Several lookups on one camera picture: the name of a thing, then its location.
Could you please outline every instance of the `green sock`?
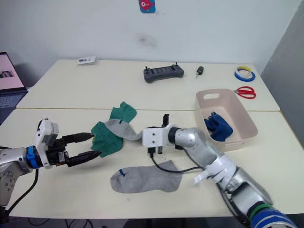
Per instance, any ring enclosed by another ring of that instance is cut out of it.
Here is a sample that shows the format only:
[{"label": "green sock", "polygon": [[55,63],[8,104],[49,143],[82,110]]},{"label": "green sock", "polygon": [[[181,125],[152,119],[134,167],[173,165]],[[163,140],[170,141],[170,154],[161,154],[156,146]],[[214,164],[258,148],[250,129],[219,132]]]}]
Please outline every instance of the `green sock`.
[{"label": "green sock", "polygon": [[123,101],[120,104],[120,108],[112,109],[110,120],[116,119],[129,123],[136,116],[136,114],[136,110]]},{"label": "green sock", "polygon": [[[120,108],[112,109],[110,119],[120,119],[129,123],[135,116],[136,110],[126,102],[122,102]],[[105,157],[121,150],[123,139],[110,132],[103,122],[98,122],[91,132],[95,135],[91,149],[101,151],[100,157]]]}]

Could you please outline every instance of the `green ring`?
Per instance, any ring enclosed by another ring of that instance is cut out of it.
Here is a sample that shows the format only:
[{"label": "green ring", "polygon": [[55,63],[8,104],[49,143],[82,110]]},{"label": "green ring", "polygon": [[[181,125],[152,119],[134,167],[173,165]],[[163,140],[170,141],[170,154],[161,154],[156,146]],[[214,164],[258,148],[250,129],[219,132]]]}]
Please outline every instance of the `green ring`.
[{"label": "green ring", "polygon": [[250,214],[249,221],[251,222],[252,218],[255,216],[256,212],[262,208],[272,208],[269,204],[261,204],[257,206]]}]

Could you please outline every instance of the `white table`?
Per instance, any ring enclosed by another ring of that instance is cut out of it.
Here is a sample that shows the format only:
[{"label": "white table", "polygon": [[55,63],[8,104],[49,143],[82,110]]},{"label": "white table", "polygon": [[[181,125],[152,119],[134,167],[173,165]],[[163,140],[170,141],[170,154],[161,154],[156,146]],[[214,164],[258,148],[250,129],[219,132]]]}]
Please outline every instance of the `white table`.
[{"label": "white table", "polygon": [[[0,145],[24,147],[33,143],[37,124],[49,117],[58,123],[59,137],[90,132],[98,121],[106,121],[111,110],[15,110],[0,126]],[[192,111],[138,111],[131,121],[135,130],[160,125],[164,113],[180,127],[195,127]],[[243,167],[271,195],[275,207],[283,213],[304,213],[304,151],[280,112],[249,112],[258,135],[246,148],[227,154]],[[88,151],[91,141],[73,143],[70,156]],[[193,164],[183,151],[164,148],[158,162],[172,159],[178,169]],[[121,168],[150,166],[146,148],[124,141],[121,151],[68,168],[40,169],[33,191],[13,210],[13,216],[43,218],[172,218],[231,216],[214,183],[192,184],[197,172],[184,174],[176,192],[153,190],[137,194],[121,194],[112,190],[111,176]],[[10,205],[32,184],[34,173],[18,179]]]},{"label": "white table", "polygon": [[[280,110],[253,65],[246,65],[256,74],[253,82],[234,77],[239,64],[200,63],[179,63],[185,72],[182,79],[145,82],[145,66],[156,68],[171,64],[100,60],[96,65],[77,66],[76,60],[59,60],[31,88],[18,108],[112,109],[125,101],[137,110],[194,110],[198,91],[251,86],[256,91],[256,99],[238,96],[246,110]],[[204,66],[204,73],[195,78],[199,66]]]}]

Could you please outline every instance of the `scissors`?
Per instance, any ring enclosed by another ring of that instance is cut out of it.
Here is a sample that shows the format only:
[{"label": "scissors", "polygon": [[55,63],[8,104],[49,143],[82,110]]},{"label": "scissors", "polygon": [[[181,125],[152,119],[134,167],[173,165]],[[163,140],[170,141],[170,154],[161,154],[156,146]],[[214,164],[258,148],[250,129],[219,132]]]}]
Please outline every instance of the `scissors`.
[{"label": "scissors", "polygon": [[246,99],[254,99],[257,96],[255,90],[249,86],[240,87],[237,90],[234,90],[233,92]]}]

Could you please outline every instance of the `gray sock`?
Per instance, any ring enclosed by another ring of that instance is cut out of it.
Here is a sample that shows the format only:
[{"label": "gray sock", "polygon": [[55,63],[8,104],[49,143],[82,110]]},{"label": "gray sock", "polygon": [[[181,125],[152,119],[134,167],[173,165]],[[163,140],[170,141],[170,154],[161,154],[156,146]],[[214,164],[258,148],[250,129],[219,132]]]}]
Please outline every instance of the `gray sock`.
[{"label": "gray sock", "polygon": [[129,123],[121,120],[112,119],[104,123],[107,129],[113,134],[129,141],[136,141],[142,138],[143,131],[138,134],[132,129]]},{"label": "gray sock", "polygon": [[[176,171],[172,160],[161,163],[164,169]],[[161,171],[156,166],[123,168],[111,177],[111,186],[120,193],[138,193],[151,190],[176,191],[181,181],[180,173]]]}]

